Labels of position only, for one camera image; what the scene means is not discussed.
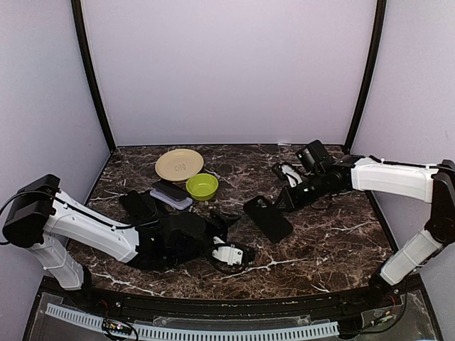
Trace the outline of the black phone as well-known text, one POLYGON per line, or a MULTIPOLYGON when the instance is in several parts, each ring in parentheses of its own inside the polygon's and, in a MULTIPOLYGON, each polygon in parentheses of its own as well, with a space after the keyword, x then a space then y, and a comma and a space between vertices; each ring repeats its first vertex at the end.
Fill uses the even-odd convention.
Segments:
POLYGON ((247 201, 242 208, 271 243, 279 243, 294 230, 283 214, 262 195, 247 201))

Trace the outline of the lavender phone case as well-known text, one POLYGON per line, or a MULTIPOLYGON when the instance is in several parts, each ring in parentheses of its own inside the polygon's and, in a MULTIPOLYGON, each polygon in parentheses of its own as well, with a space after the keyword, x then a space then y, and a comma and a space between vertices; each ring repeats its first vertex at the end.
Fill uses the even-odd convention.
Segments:
POLYGON ((156 189, 150 190, 149 194, 153 198, 166 203, 167 205, 171 206, 172 208, 174 208, 176 210, 188 209, 193 204, 193 199, 190 197, 187 197, 182 200, 176 200, 176 199, 173 199, 172 197, 168 196, 166 193, 163 193, 156 189))

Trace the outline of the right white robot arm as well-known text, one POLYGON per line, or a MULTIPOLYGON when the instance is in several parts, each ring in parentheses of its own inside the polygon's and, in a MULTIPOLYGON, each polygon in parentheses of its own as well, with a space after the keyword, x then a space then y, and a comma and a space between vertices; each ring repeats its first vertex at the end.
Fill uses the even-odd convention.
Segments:
POLYGON ((306 164, 310 174, 285 186, 275 207, 294 212, 329 194, 358 191, 381 193, 427 204, 428 220, 378 270, 363 292, 363 302, 378 308, 390 297, 390 287, 424 266, 454 243, 454 163, 411 164, 347 155, 306 164))

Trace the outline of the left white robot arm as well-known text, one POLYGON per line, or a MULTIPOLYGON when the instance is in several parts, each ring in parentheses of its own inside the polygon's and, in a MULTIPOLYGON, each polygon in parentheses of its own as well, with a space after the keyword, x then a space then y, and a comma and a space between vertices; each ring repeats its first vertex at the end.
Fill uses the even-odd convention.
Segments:
POLYGON ((150 207, 151 197, 138 199, 131 222, 124 224, 80 204, 59 187, 60 179, 48 174, 18 190, 4 204, 8 209, 2 234, 4 244, 27 249, 60 286, 85 310, 100 304, 100 293, 90 286, 90 272, 69 255, 59 237, 98 249, 119 262, 142 271, 161 271, 205 257, 214 266, 225 264, 242 270, 247 252, 226 241, 236 216, 193 212, 162 215, 150 207))

